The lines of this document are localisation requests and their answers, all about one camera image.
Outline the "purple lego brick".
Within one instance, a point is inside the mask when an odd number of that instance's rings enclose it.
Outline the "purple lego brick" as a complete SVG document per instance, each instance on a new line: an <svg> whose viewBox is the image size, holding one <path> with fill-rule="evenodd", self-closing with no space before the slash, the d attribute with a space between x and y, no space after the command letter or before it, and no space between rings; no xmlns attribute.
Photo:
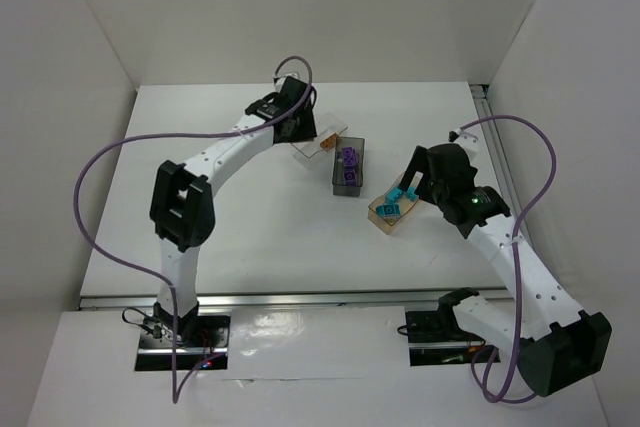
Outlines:
<svg viewBox="0 0 640 427"><path fill-rule="evenodd" d="M349 157L354 157L356 154L356 151L352 147L343 147L341 149L341 153L344 158L349 158Z"/></svg>
<svg viewBox="0 0 640 427"><path fill-rule="evenodd" d="M344 158L343 163L346 169L356 169L360 164L360 157L355 154L354 157Z"/></svg>

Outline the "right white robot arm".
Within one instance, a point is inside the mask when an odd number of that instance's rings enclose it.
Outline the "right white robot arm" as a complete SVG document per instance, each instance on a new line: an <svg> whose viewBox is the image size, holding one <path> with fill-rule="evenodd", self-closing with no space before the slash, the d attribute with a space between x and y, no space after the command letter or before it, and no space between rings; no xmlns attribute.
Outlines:
<svg viewBox="0 0 640 427"><path fill-rule="evenodd" d="M493 307L478 291L454 290L438 300L441 328L474 334L517 355L527 387L548 397L600 371L612 333L602 313L588 313L549 272L500 194L475 183L477 170L456 143L418 146L399 183L437 207L444 219L489 261L514 299L519 320Z"/></svg>

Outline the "purple lego wedge piece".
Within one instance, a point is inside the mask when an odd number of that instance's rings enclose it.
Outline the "purple lego wedge piece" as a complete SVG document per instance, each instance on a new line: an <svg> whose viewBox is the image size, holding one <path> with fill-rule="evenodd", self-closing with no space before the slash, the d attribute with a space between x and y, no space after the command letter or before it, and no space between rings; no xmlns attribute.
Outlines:
<svg viewBox="0 0 640 427"><path fill-rule="evenodd" d="M343 173L344 183L346 185L355 186L358 182L357 173L355 171L345 171Z"/></svg>

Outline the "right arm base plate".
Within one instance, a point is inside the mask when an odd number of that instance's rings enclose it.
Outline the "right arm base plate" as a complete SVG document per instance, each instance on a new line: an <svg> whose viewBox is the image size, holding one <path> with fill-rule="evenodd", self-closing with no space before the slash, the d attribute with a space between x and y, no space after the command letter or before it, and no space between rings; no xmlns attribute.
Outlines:
<svg viewBox="0 0 640 427"><path fill-rule="evenodd" d="M396 331L408 342L411 367L486 363L491 354L484 339L445 327L436 311L406 311Z"/></svg>

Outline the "teal lego brick square large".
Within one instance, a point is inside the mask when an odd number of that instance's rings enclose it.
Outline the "teal lego brick square large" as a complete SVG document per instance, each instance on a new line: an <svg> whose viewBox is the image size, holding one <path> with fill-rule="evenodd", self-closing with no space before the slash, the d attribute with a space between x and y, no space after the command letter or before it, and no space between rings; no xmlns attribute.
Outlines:
<svg viewBox="0 0 640 427"><path fill-rule="evenodd" d="M376 207L375 212L383 219L394 219L401 216L401 210L397 203L383 203Z"/></svg>

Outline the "teal lego brick long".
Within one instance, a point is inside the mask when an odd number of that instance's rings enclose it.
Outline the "teal lego brick long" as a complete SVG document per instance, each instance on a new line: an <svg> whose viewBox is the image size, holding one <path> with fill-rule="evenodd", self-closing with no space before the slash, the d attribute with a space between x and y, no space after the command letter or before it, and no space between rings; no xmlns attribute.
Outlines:
<svg viewBox="0 0 640 427"><path fill-rule="evenodd" d="M398 187L394 187L386 194L385 202L396 203L404 196L404 194L405 192L403 190L399 189Z"/></svg>

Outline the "teal lego brick small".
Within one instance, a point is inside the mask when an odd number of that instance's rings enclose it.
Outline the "teal lego brick small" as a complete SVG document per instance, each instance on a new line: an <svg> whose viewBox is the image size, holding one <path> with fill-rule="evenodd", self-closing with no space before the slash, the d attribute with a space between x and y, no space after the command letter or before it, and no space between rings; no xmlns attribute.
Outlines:
<svg viewBox="0 0 640 427"><path fill-rule="evenodd" d="M415 202L419 199L419 196L416 194L416 190L414 187L409 187L405 192L405 196L411 201Z"/></svg>

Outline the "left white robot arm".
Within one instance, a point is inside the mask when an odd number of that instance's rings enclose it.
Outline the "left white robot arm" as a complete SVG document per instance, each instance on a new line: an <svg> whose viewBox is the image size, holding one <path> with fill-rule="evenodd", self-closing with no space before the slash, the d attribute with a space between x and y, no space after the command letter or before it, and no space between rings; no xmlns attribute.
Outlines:
<svg viewBox="0 0 640 427"><path fill-rule="evenodd" d="M154 316L181 339L195 329L196 275L201 246L216 223L214 198L224 183L256 155L280 143L316 137L316 89L292 75L253 102L231 130L182 163L163 162L156 174L150 218L160 239L161 286Z"/></svg>

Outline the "orange lego brick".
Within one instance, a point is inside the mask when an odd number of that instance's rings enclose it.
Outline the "orange lego brick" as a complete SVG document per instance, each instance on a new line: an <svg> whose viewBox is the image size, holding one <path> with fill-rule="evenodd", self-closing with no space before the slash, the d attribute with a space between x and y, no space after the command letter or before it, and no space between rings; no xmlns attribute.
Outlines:
<svg viewBox="0 0 640 427"><path fill-rule="evenodd" d="M323 141L320 142L321 149L324 151L327 151L334 148L336 145L337 139L338 139L338 135L336 134L325 138Z"/></svg>

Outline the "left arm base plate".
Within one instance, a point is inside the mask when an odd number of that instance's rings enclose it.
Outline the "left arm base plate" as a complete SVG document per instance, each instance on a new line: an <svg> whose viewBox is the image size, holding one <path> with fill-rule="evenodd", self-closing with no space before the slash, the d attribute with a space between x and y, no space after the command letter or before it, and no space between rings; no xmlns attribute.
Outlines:
<svg viewBox="0 0 640 427"><path fill-rule="evenodd" d="M142 325L134 370L170 372L171 332L148 315L134 324ZM199 316L194 331L186 339L177 340L177 370L187 372L196 365L203 371L226 370L230 326L227 314Z"/></svg>

